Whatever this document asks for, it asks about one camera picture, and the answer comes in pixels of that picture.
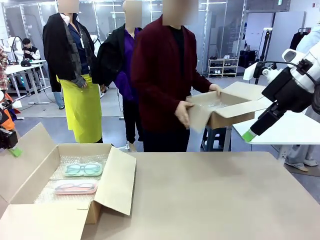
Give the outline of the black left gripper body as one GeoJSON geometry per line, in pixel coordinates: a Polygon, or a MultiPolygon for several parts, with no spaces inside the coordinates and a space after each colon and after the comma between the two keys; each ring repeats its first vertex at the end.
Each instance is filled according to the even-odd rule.
{"type": "Polygon", "coordinates": [[[0,129],[0,148],[12,149],[18,143],[18,137],[15,130],[0,129]]]}

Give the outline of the person's right hand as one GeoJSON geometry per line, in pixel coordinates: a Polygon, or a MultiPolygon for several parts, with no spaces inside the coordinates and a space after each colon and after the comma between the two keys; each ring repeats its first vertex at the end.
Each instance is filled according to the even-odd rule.
{"type": "Polygon", "coordinates": [[[186,129],[189,129],[190,127],[190,118],[188,115],[188,109],[192,108],[194,106],[193,103],[187,102],[187,101],[180,101],[176,110],[175,110],[175,116],[178,118],[178,120],[183,124],[183,126],[186,129]]]}

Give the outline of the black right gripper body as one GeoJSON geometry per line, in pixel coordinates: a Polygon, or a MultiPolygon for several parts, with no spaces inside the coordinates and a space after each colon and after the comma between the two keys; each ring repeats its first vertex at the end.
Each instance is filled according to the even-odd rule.
{"type": "Polygon", "coordinates": [[[262,95],[271,100],[273,103],[278,102],[279,106],[286,111],[292,111],[295,113],[300,113],[304,111],[309,106],[312,106],[316,112],[316,80],[312,77],[308,70],[315,64],[307,59],[302,59],[298,64],[291,62],[280,62],[280,61],[262,61],[263,64],[261,74],[263,70],[276,70],[275,67],[265,67],[266,63],[272,63],[272,65],[278,64],[289,64],[295,67],[298,74],[302,74],[301,77],[306,77],[310,80],[314,86],[314,92],[311,90],[303,88],[302,83],[294,78],[291,74],[291,68],[287,66],[283,69],[270,84],[262,91],[262,95]]]}

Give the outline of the person's left hand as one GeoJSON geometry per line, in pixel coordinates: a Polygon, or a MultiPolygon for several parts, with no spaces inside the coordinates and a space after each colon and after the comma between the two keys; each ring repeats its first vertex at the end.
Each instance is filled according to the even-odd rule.
{"type": "Polygon", "coordinates": [[[219,96],[221,94],[221,88],[217,84],[212,83],[209,86],[209,92],[216,92],[216,94],[219,96]]]}

